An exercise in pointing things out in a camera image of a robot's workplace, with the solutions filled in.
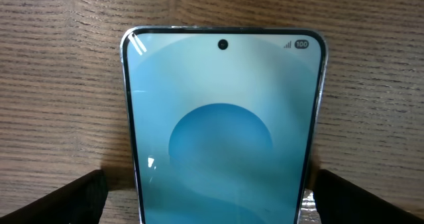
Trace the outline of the blue Galaxy smartphone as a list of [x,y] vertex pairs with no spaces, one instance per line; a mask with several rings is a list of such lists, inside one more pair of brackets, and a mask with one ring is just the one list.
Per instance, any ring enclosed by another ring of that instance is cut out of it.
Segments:
[[297,223],[328,46],[304,28],[140,26],[120,43],[141,223]]

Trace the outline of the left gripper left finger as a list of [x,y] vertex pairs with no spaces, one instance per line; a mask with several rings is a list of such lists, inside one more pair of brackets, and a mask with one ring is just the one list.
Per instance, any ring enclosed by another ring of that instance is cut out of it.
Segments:
[[1,218],[2,223],[98,224],[108,195],[104,171],[94,170]]

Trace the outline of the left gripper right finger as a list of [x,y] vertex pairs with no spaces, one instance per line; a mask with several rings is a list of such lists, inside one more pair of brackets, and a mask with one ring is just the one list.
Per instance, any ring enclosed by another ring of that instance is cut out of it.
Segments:
[[315,206],[324,224],[423,224],[423,220],[328,171],[317,173]]

